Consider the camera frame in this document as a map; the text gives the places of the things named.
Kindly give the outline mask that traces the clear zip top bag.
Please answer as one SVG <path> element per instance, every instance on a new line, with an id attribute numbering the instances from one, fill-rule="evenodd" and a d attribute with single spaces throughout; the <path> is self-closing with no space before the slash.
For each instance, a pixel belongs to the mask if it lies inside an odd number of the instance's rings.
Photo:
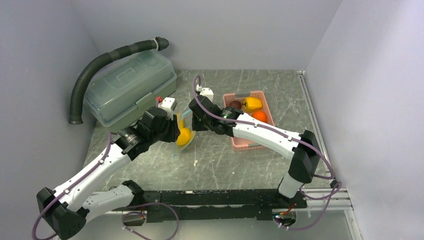
<path id="1" fill-rule="evenodd" d="M 180 155 L 196 136 L 196 133 L 192 128 L 192 119 L 192 111 L 188 107 L 184 108 L 183 111 L 176 115 L 177 127 L 180 134 L 174 145 L 173 158 Z"/>

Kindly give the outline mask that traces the yellow lemon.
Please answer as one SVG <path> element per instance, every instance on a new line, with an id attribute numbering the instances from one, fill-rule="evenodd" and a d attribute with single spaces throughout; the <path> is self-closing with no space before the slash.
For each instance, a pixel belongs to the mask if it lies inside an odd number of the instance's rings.
<path id="1" fill-rule="evenodd" d="M 185 127 L 183 129 L 179 129 L 179 131 L 180 131 L 180 134 L 177 137 L 176 145 L 177 146 L 187 145 L 191 140 L 191 135 L 192 135 L 191 130 Z"/>

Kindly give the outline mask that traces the yellow bell pepper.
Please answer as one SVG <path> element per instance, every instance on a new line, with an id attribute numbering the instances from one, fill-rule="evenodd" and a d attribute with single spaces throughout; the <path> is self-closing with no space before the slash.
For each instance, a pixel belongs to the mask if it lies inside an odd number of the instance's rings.
<path id="1" fill-rule="evenodd" d="M 253 113 L 263 108 L 263 103 L 259 98 L 249 96 L 243 100 L 242 106 L 247 113 Z"/>

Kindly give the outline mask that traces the orange fruit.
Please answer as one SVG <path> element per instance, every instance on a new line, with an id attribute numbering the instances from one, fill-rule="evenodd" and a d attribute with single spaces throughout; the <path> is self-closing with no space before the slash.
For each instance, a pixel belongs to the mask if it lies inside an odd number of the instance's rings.
<path id="1" fill-rule="evenodd" d="M 267 123 L 268 122 L 268 116 L 267 114 L 262 111 L 262 110 L 258 110 L 252 113 L 251 115 L 254 119 L 261 121 L 263 123 Z"/>

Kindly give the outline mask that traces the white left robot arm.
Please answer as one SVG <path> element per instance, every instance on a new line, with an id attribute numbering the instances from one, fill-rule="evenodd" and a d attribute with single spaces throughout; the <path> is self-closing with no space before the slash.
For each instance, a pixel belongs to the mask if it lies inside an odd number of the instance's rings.
<path id="1" fill-rule="evenodd" d="M 177 116 L 171 107 L 154 106 L 134 125 L 108 134 L 105 149 L 71 179 L 55 189 L 47 187 L 37 195 L 40 214 L 32 227 L 45 220 L 62 240 L 75 236 L 89 221 L 118 208 L 139 209 L 145 203 L 144 190 L 133 180 L 93 196 L 92 193 L 114 172 L 131 163 L 158 141 L 175 142 L 180 134 Z"/>

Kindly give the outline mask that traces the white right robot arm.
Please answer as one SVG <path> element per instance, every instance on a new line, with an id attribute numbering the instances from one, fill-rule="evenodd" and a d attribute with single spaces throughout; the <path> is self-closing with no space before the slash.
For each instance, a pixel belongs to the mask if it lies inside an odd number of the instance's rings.
<path id="1" fill-rule="evenodd" d="M 238 108 L 219 108 L 203 95 L 195 96 L 188 107 L 194 123 L 199 125 L 197 130 L 210 130 L 218 135 L 250 140 L 290 160 L 289 169 L 275 194 L 280 207 L 289 207 L 299 189 L 312 182 L 321 158 L 313 132 L 305 130 L 298 133 L 272 126 Z"/>

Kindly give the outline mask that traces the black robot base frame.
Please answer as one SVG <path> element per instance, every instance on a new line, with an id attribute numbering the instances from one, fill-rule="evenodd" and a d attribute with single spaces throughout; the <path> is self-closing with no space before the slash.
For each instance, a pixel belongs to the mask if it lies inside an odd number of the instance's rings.
<path id="1" fill-rule="evenodd" d="M 306 209 L 297 193 L 286 198 L 277 189 L 145 190 L 143 199 L 114 211 L 143 211 L 147 223 L 183 220 L 255 219 L 269 221 L 287 210 Z"/>

